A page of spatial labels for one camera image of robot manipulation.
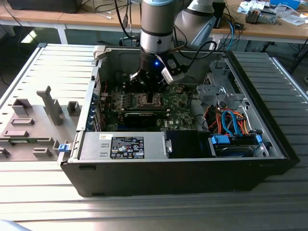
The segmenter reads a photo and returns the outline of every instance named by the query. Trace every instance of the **metal bracket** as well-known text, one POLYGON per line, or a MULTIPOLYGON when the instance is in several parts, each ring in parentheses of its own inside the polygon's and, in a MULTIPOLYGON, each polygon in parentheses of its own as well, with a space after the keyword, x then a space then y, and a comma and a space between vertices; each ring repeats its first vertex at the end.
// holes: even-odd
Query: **metal bracket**
POLYGON ((107 52, 110 52, 110 48, 106 48, 106 46, 95 46, 93 51, 94 60, 99 60, 104 58, 107 52))

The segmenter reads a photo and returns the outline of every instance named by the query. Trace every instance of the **computer case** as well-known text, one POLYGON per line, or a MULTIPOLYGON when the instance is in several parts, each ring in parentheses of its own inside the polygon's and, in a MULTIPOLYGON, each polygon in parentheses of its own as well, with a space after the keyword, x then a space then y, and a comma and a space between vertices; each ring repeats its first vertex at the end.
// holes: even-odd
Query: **computer case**
POLYGON ((76 13, 82 0, 8 0, 13 10, 60 11, 76 13))

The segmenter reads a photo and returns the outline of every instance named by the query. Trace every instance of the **blue latch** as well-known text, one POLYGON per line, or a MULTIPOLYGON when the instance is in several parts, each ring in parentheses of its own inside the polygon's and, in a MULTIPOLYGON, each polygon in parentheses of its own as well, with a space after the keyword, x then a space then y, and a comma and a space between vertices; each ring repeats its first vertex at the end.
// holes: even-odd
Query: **blue latch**
POLYGON ((229 137, 224 135, 214 135, 211 140, 213 144, 230 143, 229 137))
POLYGON ((67 144, 60 144, 60 145, 59 145, 59 148, 58 148, 58 151, 59 151, 59 152, 68 153, 68 152, 70 152, 69 147, 70 147, 70 144, 69 144, 69 143, 67 143, 67 144))
POLYGON ((262 138, 260 135, 256 135, 256 140, 258 141, 258 143, 262 143, 262 138))

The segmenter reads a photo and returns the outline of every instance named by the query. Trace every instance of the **floor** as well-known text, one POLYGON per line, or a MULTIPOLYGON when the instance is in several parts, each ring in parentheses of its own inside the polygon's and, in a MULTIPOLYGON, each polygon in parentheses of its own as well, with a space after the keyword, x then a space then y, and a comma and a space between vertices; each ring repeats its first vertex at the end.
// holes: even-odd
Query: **floor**
MULTIPOLYGON (((8 85, 13 81, 19 70, 27 61, 27 57, 31 55, 37 44, 33 41, 31 43, 20 43, 23 38, 32 30, 36 33, 36 41, 46 43, 60 43, 60 38, 56 29, 52 28, 31 28, 31 27, 15 27, 16 36, 14 38, 8 35, 0 39, 0 74, 3 80, 8 85)), ((120 32, 96 32, 85 30, 67 30, 66 36, 70 44, 79 45, 113 45, 118 46, 119 39, 122 38, 123 33, 120 32)), ((263 42, 251 41, 247 46, 247 51, 260 51, 263 42)), ((293 62, 293 54, 295 50, 287 43, 276 43, 270 45, 267 49, 270 56, 276 57, 281 64, 288 70, 293 62)), ((308 90, 308 83, 304 78, 308 76, 308 59, 305 59, 293 74, 295 80, 305 90, 308 90)), ((0 80, 0 96, 7 90, 8 86, 0 80)))

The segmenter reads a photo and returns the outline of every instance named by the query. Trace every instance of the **sticker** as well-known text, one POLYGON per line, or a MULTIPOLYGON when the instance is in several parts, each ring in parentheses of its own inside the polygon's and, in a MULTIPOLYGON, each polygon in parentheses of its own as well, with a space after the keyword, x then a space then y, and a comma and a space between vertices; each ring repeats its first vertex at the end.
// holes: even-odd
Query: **sticker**
POLYGON ((28 141, 10 141, 10 143, 28 143, 28 141))
POLYGON ((111 159, 144 159, 143 137, 112 137, 111 159))
POLYGON ((111 140, 113 134, 100 134, 100 140, 111 140))

